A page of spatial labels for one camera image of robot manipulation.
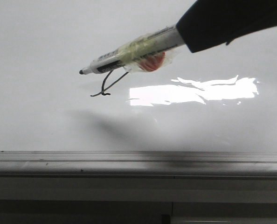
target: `whiteboard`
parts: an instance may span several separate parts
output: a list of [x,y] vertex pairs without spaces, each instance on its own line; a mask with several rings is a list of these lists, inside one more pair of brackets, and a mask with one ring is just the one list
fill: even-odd
[[90,97],[105,74],[82,67],[193,2],[0,1],[0,150],[277,152],[277,27],[180,47],[171,64]]

